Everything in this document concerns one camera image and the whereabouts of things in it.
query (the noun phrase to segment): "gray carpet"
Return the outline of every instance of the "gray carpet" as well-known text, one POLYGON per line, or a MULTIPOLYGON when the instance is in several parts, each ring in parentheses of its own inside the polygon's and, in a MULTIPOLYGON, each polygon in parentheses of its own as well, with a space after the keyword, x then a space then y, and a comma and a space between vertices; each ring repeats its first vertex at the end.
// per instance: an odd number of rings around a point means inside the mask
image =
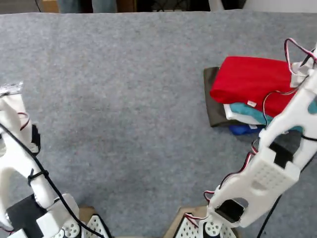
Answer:
MULTIPOLYGON (((39 158, 62 192, 95 206, 115 236, 159 237, 180 206, 205 204, 202 192, 242 165, 255 138, 209 127, 203 69, 228 55, 283 60, 286 37, 312 48, 316 21, 241 10, 1 15, 0 83, 24 81, 39 158)), ((294 150, 297 138, 281 140, 294 150)), ((315 183, 313 162, 264 237, 316 237, 315 183)), ((29 193, 13 180, 12 202, 29 193)))

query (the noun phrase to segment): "stack of folded clothes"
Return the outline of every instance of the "stack of folded clothes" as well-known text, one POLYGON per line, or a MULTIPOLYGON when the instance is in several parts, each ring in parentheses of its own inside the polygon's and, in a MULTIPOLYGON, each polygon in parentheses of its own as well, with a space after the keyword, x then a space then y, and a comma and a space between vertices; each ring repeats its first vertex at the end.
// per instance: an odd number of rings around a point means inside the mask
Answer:
MULTIPOLYGON (((289 92, 287 62, 255 57, 227 57, 220 68, 204 71, 207 111, 211 126, 228 125, 234 134, 260 131, 265 125, 263 101, 273 91, 289 92)), ((265 101, 268 123, 280 114, 294 94, 272 93, 265 101)), ((317 113, 312 102, 310 113, 317 113)))

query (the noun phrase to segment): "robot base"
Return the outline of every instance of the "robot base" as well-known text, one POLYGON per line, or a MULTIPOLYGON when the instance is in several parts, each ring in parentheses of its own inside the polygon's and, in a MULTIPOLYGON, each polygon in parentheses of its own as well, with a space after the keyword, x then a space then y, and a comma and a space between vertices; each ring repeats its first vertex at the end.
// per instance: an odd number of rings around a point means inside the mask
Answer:
MULTIPOLYGON (((206 215, 207 207, 181 207, 165 233, 163 238, 199 238, 198 228, 195 227, 191 221, 184 217, 185 213, 192 214, 195 217, 204 217, 206 215)), ((204 225, 204 238, 242 238, 236 229, 231 229, 223 226, 218 236, 212 236, 213 225, 205 223, 204 225)))

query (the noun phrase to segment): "dark brown towel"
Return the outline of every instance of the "dark brown towel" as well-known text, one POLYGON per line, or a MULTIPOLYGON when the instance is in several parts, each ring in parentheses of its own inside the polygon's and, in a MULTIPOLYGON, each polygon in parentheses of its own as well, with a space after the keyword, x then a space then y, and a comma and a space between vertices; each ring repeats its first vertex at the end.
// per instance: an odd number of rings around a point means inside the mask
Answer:
POLYGON ((237 120, 227 120, 223 104, 216 102, 209 94, 218 70, 219 67, 204 69, 205 98, 210 126, 242 125, 243 123, 237 120))

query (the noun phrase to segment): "red shirt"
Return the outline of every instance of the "red shirt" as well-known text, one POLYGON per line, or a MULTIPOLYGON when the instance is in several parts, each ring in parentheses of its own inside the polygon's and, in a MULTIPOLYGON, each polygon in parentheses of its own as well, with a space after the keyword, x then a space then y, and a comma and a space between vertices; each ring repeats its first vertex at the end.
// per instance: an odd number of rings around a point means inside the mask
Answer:
MULTIPOLYGON (((293 90, 290 82, 291 73, 284 61, 230 56, 222 63, 210 95, 223 104, 251 101, 256 104, 254 108, 262 112, 264 97, 275 90, 293 90)), ((293 96, 271 94, 265 102, 265 113, 272 117, 280 114, 293 96)))

